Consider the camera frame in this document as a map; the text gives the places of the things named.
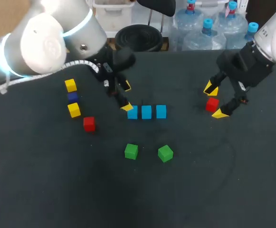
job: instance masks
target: block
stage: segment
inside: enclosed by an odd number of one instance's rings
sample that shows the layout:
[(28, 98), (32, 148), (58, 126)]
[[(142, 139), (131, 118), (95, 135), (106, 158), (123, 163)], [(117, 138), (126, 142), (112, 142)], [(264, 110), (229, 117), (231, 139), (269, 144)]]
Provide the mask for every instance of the block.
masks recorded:
[(77, 103), (69, 104), (68, 109), (72, 118), (75, 118), (81, 115), (79, 105)]
[(138, 146), (133, 144), (127, 144), (125, 149), (125, 158), (136, 160), (138, 155)]
[(138, 106), (133, 105), (133, 109), (127, 112), (127, 118), (129, 120), (137, 120), (138, 119)]
[(65, 85), (69, 93), (76, 91), (76, 83), (74, 79), (66, 80)]
[(142, 119), (150, 120), (152, 118), (152, 107), (150, 105), (142, 106)]
[(167, 162), (173, 158), (174, 152), (168, 145), (165, 145), (158, 150), (158, 156), (162, 162)]
[(157, 119), (166, 119), (166, 105), (156, 106)]
[(229, 115), (226, 115), (224, 113), (222, 113), (221, 109), (218, 109), (213, 115), (212, 117), (216, 118), (216, 119), (220, 119), (223, 117), (229, 117)]
[(77, 92), (68, 93), (67, 97), (68, 97), (69, 104), (79, 103), (79, 96)]
[(95, 131), (95, 118), (94, 117), (85, 117), (83, 120), (83, 126), (86, 132)]
[(218, 105), (219, 105), (219, 100), (211, 97), (206, 103), (206, 110), (211, 113), (214, 113), (216, 112)]

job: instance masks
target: black mat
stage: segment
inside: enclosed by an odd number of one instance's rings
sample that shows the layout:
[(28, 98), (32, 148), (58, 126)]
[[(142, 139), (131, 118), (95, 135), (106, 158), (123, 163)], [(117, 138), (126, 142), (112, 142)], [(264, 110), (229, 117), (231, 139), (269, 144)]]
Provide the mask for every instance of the black mat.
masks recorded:
[[(85, 66), (0, 95), (0, 228), (276, 228), (276, 71), (216, 120), (202, 91), (217, 56), (137, 54), (127, 95), (167, 105), (167, 120), (127, 120)], [(69, 116), (70, 78), (94, 135)], [(220, 104), (232, 95), (226, 80)], [(174, 158), (162, 163), (166, 144)]]

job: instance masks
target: black chair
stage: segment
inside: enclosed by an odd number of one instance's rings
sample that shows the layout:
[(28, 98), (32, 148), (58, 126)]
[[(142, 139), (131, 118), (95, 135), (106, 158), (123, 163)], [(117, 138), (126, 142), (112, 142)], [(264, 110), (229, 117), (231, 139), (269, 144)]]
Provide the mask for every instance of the black chair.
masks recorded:
[[(163, 45), (164, 15), (172, 17), (176, 11), (175, 0), (137, 0), (137, 2), (151, 9), (148, 25), (130, 25), (120, 30), (115, 36), (117, 50), (128, 47), (135, 52), (160, 51)], [(150, 26), (152, 11), (162, 13), (161, 31)]]

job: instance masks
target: cable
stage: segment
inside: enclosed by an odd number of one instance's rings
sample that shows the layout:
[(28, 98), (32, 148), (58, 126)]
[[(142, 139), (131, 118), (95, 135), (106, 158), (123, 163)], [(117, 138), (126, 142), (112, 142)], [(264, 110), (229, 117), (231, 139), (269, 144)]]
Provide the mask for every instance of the cable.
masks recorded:
[(6, 75), (5, 88), (0, 90), (1, 94), (5, 94), (7, 92), (7, 88), (8, 88), (9, 83), (10, 83), (10, 72), (5, 73), (5, 75)]
[[(86, 60), (71, 61), (69, 63), (64, 64), (60, 70), (66, 69), (68, 67), (76, 66), (76, 65), (90, 66), (96, 73), (99, 73), (99, 68), (96, 66), (96, 64), (94, 64), (92, 62), (89, 62), (89, 61), (86, 61)], [(24, 77), (24, 78), (16, 79), (14, 81), (11, 81), (9, 83), (9, 86), (16, 85), (16, 84), (23, 83), (23, 82), (33, 81), (33, 80), (40, 79), (40, 78), (44, 78), (44, 77), (47, 77), (47, 76), (52, 75), (54, 73), (50, 73), (50, 74), (46, 74), (46, 75), (36, 75), (36, 76), (30, 76), (30, 77)], [(3, 90), (3, 89), (6, 89), (7, 83), (8, 82), (0, 85), (0, 91)]]

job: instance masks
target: cyan cube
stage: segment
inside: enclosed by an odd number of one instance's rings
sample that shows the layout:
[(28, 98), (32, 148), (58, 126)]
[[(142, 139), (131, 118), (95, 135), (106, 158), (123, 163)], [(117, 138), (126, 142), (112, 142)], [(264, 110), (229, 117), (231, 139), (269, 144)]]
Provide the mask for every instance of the cyan cube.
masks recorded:
[(166, 119), (166, 105), (157, 105), (157, 119)]
[(69, 104), (79, 103), (79, 96), (77, 95), (77, 92), (68, 93), (67, 97)]
[(152, 118), (152, 106), (143, 105), (142, 106), (142, 119), (150, 120)]
[(137, 120), (138, 119), (138, 106), (133, 105), (133, 109), (127, 112), (127, 118), (129, 120)]

